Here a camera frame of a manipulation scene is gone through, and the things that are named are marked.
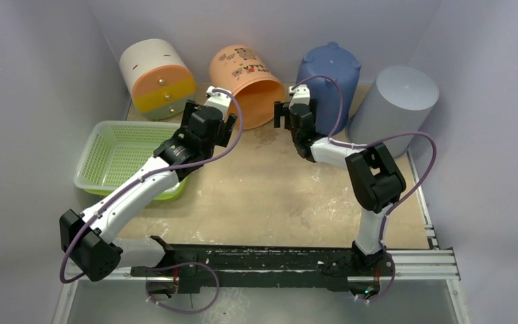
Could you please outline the orange printed plastic bucket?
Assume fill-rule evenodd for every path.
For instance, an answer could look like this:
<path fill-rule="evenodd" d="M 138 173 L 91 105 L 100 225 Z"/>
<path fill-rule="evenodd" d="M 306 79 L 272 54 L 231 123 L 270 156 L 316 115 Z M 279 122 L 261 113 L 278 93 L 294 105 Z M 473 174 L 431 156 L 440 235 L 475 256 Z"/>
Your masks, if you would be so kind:
<path fill-rule="evenodd" d="M 231 45 L 221 49 L 208 71 L 213 86 L 231 91 L 237 99 L 245 130 L 271 121 L 274 103 L 286 99 L 283 83 L 250 47 Z"/>

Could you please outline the blue plastic bucket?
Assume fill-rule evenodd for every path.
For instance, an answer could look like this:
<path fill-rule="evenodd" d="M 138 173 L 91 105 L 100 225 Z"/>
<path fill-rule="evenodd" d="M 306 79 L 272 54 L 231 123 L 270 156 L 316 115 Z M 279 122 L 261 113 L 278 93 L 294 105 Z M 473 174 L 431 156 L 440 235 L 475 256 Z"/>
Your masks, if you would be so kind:
<path fill-rule="evenodd" d="M 296 82 L 305 81 L 317 100 L 317 132 L 336 134 L 346 126 L 361 69 L 355 55 L 334 41 L 303 56 Z"/>

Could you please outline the grey plastic bucket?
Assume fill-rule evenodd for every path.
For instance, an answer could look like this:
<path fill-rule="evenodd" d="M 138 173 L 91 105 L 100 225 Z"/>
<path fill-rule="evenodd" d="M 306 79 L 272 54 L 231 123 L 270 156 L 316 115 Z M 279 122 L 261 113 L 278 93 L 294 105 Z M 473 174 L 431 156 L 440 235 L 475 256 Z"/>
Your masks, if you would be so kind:
<path fill-rule="evenodd" d="M 440 96 L 439 87 L 426 73 L 395 65 L 382 70 L 350 118 L 350 142 L 369 144 L 387 136 L 420 129 Z"/>

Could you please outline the white perforated plastic basket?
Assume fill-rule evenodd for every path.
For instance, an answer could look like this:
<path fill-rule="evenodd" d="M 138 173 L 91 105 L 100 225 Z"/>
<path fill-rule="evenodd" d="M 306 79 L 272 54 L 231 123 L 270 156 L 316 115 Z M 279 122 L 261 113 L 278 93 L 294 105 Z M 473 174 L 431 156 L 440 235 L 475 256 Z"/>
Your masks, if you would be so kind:
<path fill-rule="evenodd" d="M 74 185 L 91 194 L 109 195 L 139 171 L 178 128 L 177 123 L 157 121 L 99 122 L 81 154 Z"/>

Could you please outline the green plastic tray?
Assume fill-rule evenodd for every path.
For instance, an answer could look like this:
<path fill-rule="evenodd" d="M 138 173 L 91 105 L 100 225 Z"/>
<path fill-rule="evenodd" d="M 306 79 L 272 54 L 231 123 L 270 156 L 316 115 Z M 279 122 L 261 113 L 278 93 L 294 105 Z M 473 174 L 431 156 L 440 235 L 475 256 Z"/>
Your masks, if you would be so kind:
<path fill-rule="evenodd" d="M 125 182 L 127 182 L 127 178 L 122 178 L 113 184 L 100 184 L 100 183 L 93 183 L 90 180 L 87 180 L 82 177 L 75 177 L 74 178 L 74 185 L 82 189 L 83 191 L 97 195 L 97 196 L 108 196 L 110 195 L 114 190 L 118 189 L 120 186 L 122 186 Z M 174 185 L 171 189 L 165 190 L 164 192 L 160 193 L 154 200 L 175 200 L 179 198 L 183 193 L 184 190 L 189 183 L 189 179 L 185 179 L 182 182 L 180 182 L 177 185 Z"/>

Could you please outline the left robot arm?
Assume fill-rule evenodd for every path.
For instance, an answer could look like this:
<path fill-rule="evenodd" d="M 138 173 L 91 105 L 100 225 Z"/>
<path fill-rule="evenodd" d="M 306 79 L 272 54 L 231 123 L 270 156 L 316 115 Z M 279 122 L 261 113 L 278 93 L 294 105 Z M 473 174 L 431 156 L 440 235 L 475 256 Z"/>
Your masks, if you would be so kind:
<path fill-rule="evenodd" d="M 172 272 L 174 258 L 165 252 L 160 237 L 120 240 L 118 235 L 157 196 L 223 158 L 238 144 L 243 132 L 242 108 L 230 96 L 220 97 L 227 103 L 188 101 L 180 127 L 134 175 L 91 207 L 79 213 L 69 209 L 60 216 L 62 283 L 81 277 L 99 281 L 122 267 L 147 267 L 158 276 Z M 235 113 L 228 113 L 230 103 L 235 105 Z"/>

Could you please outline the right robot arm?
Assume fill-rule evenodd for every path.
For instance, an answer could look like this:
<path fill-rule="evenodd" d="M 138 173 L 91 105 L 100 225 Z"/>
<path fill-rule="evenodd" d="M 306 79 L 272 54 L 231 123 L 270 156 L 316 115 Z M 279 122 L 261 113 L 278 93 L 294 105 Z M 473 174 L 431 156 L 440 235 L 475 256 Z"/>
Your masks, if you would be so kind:
<path fill-rule="evenodd" d="M 359 230 L 353 241 L 353 269 L 362 275 L 377 268 L 384 254 L 383 236 L 387 211 L 406 190 L 405 179 L 383 143 L 367 148 L 339 146 L 315 130 L 311 104 L 276 102 L 274 127 L 291 133 L 298 155 L 313 163 L 326 163 L 347 171 L 355 198 L 362 208 Z"/>

